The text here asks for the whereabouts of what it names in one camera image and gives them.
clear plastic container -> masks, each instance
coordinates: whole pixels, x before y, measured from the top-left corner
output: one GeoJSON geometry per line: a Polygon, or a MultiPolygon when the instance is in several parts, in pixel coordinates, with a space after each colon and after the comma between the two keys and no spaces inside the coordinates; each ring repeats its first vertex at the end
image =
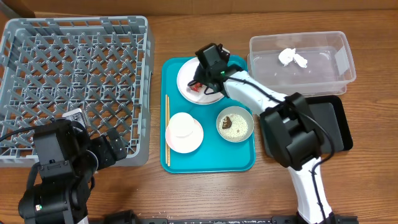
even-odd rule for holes
{"type": "Polygon", "coordinates": [[[252,37],[248,58],[252,77],[285,94],[339,95],[356,78],[353,56],[344,33],[309,32],[252,37]],[[308,60],[307,68],[278,59],[286,48],[308,60]]]}

wooden table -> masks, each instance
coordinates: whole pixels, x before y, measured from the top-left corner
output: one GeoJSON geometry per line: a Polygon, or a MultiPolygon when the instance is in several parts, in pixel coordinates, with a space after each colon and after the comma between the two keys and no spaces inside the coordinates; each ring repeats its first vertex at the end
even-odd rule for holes
{"type": "MultiPolygon", "coordinates": [[[[246,58],[255,35],[340,30],[348,38],[357,79],[341,96],[354,139],[349,153],[322,166],[335,213],[361,223],[398,223],[398,11],[302,12],[149,17],[155,35],[150,92],[150,158],[142,167],[96,174],[90,217],[133,209],[139,217],[244,218],[291,215],[297,199],[287,170],[264,154],[258,126],[257,160],[241,173],[172,175],[159,162],[161,69],[210,42],[246,58]]],[[[22,223],[17,206],[28,169],[0,169],[0,219],[22,223]]]]}

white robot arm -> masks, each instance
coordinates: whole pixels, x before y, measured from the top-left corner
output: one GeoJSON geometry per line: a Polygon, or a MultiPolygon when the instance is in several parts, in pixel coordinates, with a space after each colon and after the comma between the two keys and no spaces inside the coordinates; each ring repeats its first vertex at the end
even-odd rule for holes
{"type": "MultiPolygon", "coordinates": [[[[270,94],[274,98],[280,101],[285,100],[285,94],[277,93],[261,85],[259,82],[251,78],[246,71],[236,72],[231,75],[231,78],[238,78],[240,80],[246,80],[248,82],[251,82],[263,89],[266,93],[270,94]]],[[[231,99],[236,100],[247,106],[254,114],[257,115],[260,115],[268,108],[273,108],[278,105],[278,103],[266,97],[253,86],[247,85],[243,82],[228,79],[224,82],[224,88],[231,99]]],[[[311,224],[321,223],[323,221],[322,211],[320,210],[317,196],[315,195],[315,189],[313,186],[311,175],[312,168],[319,161],[320,158],[311,159],[302,166],[301,170],[295,170],[291,167],[288,167],[297,194],[298,213],[307,223],[311,224]]],[[[326,201],[320,167],[317,167],[315,169],[315,172],[317,173],[315,176],[315,180],[317,182],[319,196],[321,198],[326,218],[328,218],[329,214],[331,213],[331,207],[326,201]]]]}
{"type": "Polygon", "coordinates": [[[210,44],[195,54],[200,66],[191,85],[204,84],[205,93],[210,88],[221,92],[259,115],[268,148],[292,176],[298,214],[307,223],[323,223],[332,214],[318,166],[324,139],[306,99],[298,93],[287,96],[272,91],[242,68],[228,66],[229,52],[222,45],[210,44]]]}

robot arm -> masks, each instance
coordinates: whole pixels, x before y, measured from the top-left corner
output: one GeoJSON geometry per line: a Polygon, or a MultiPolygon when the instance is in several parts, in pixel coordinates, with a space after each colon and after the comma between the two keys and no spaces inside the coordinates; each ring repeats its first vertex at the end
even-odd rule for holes
{"type": "Polygon", "coordinates": [[[95,186],[93,174],[127,156],[115,128],[90,139],[82,110],[64,118],[35,127],[39,162],[31,169],[18,206],[26,224],[88,223],[86,203],[95,186]],[[42,183],[34,185],[37,173],[42,183]]]}
{"type": "MultiPolygon", "coordinates": [[[[227,66],[229,52],[222,45],[207,45],[197,51],[196,55],[200,66],[192,83],[204,84],[214,93],[222,92],[260,116],[260,122],[266,127],[262,131],[272,155],[277,162],[288,168],[292,176],[299,215],[307,223],[322,223],[324,217],[318,204],[312,169],[320,161],[323,135],[302,116],[305,114],[313,118],[305,98],[298,93],[287,96],[272,91],[252,79],[240,67],[227,66]]],[[[325,218],[328,218],[331,207],[326,201],[320,168],[317,167],[315,172],[317,192],[325,218]]]]}

plastic storage bin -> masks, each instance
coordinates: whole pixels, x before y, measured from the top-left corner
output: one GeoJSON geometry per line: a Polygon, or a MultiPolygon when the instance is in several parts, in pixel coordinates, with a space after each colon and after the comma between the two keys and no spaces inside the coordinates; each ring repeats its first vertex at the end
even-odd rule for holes
{"type": "Polygon", "coordinates": [[[253,37],[249,71],[268,88],[285,94],[339,95],[356,78],[353,56],[342,32],[310,32],[253,37]],[[307,68],[295,62],[284,66],[278,59],[286,48],[308,60],[307,68]]]}
{"type": "MultiPolygon", "coordinates": [[[[128,155],[117,166],[144,165],[154,44],[142,16],[10,20],[0,44],[1,135],[81,108],[90,136],[113,127],[121,134],[128,155]]],[[[0,167],[37,162],[32,135],[3,141],[0,167]]]]}

